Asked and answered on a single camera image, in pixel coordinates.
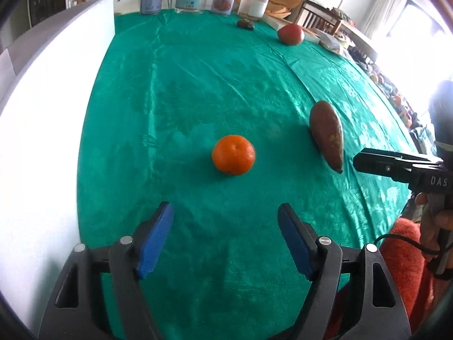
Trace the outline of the person's right hand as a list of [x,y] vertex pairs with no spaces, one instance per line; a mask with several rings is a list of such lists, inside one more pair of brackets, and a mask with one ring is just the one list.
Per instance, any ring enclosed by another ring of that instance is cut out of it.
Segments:
[[[428,207],[428,196],[424,193],[419,193],[415,197],[415,203],[421,207]],[[452,210],[443,210],[435,217],[432,217],[428,208],[427,215],[421,219],[420,242],[423,247],[431,250],[439,250],[439,244],[435,235],[439,229],[452,231]]]

